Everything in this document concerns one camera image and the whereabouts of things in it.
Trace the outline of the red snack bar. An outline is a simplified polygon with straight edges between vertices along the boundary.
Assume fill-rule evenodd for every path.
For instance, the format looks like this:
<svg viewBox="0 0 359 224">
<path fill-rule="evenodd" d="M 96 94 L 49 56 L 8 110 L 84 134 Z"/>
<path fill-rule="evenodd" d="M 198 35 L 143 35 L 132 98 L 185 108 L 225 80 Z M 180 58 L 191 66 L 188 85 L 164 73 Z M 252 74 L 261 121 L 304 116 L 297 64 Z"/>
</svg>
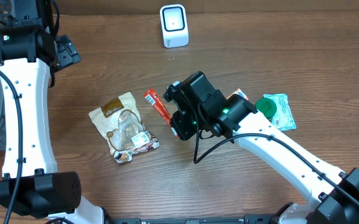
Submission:
<svg viewBox="0 0 359 224">
<path fill-rule="evenodd" d="M 164 104 L 161 101 L 161 99 L 160 99 L 159 95 L 157 94 L 157 92 L 153 88 L 150 88 L 145 92 L 144 98 L 160 114 L 162 119 L 169 125 L 169 127 L 172 130 L 173 134 L 177 137 L 178 134 L 177 134 L 176 130 L 170 124 L 170 121 L 171 121 L 172 117 L 171 117 L 170 113 L 168 112 L 167 108 L 164 106 Z"/>
</svg>

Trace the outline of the small orange box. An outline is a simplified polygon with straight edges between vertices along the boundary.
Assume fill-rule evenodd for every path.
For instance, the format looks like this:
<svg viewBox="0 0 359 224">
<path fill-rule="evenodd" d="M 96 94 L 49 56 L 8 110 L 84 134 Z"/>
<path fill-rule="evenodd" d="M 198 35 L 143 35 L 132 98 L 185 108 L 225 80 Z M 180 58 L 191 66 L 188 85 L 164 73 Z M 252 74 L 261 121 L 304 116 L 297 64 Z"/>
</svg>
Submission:
<svg viewBox="0 0 359 224">
<path fill-rule="evenodd" d="M 237 90 L 235 90 L 232 94 L 230 94 L 229 96 L 227 96 L 227 99 L 229 99 L 232 95 L 239 95 L 242 98 L 249 100 L 249 98 L 247 97 L 247 95 L 241 91 L 240 88 L 238 88 Z"/>
</svg>

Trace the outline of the beige red snack bag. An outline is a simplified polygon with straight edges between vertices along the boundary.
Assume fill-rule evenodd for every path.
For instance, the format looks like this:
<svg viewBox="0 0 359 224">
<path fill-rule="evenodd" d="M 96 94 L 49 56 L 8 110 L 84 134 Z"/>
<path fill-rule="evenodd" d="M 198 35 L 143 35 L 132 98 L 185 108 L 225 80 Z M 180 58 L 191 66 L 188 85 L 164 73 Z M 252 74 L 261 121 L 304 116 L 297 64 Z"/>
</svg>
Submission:
<svg viewBox="0 0 359 224">
<path fill-rule="evenodd" d="M 159 140 L 142 123 L 136 100 L 130 92 L 89 112 L 89 117 L 106 140 L 110 154 L 120 164 L 160 146 Z"/>
</svg>

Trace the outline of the green lid jar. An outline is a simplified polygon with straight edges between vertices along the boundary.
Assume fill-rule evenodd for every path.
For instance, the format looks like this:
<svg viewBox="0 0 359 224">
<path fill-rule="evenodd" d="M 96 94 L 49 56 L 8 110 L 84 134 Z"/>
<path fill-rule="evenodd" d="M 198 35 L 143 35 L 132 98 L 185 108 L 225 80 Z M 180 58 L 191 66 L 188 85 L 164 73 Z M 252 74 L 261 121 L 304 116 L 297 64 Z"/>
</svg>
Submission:
<svg viewBox="0 0 359 224">
<path fill-rule="evenodd" d="M 264 116 L 271 121 L 274 117 L 274 115 L 277 112 L 277 106 L 275 104 L 275 102 L 269 98 L 261 98 L 259 99 L 256 104 L 255 104 L 256 108 L 258 111 L 262 112 L 262 114 L 264 114 Z"/>
</svg>

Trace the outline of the teal tissue packet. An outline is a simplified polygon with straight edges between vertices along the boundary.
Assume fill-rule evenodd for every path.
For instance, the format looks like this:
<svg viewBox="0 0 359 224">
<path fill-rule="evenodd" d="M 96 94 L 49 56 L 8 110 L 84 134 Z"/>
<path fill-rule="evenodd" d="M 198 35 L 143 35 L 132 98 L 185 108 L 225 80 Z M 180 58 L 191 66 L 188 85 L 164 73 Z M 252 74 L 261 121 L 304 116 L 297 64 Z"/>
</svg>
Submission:
<svg viewBox="0 0 359 224">
<path fill-rule="evenodd" d="M 264 94 L 265 98 L 273 100 L 276 104 L 276 113 L 271 119 L 272 124 L 280 131 L 296 129 L 296 123 L 289 106 L 288 96 L 284 93 Z"/>
</svg>

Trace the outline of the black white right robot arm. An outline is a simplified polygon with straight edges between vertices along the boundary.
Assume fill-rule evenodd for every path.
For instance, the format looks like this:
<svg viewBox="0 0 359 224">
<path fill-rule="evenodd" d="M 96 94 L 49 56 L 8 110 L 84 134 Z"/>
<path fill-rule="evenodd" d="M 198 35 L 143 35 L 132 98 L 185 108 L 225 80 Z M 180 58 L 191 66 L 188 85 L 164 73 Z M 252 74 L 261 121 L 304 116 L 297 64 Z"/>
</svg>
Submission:
<svg viewBox="0 0 359 224">
<path fill-rule="evenodd" d="M 177 105 L 170 126 L 181 140 L 200 138 L 202 131 L 224 137 L 202 155 L 194 154 L 194 163 L 231 142 L 257 155 L 300 192 L 306 203 L 286 204 L 269 223 L 359 223 L 359 169 L 346 173 L 304 149 L 241 90 L 224 96 L 197 71 L 169 85 L 163 97 Z"/>
</svg>

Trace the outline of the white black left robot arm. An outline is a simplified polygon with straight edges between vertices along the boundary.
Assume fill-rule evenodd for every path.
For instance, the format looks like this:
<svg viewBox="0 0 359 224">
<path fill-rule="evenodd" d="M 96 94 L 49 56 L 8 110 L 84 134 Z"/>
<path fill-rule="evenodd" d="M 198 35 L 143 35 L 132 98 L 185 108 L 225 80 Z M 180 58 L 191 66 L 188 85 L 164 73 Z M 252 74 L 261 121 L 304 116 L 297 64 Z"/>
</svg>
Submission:
<svg viewBox="0 0 359 224">
<path fill-rule="evenodd" d="M 108 223 L 105 210 L 82 195 L 78 174 L 59 172 L 50 142 L 47 91 L 55 74 L 80 61 L 72 41 L 59 35 L 54 1 L 14 1 L 0 27 L 0 79 L 6 153 L 0 205 L 11 215 L 48 223 Z"/>
</svg>

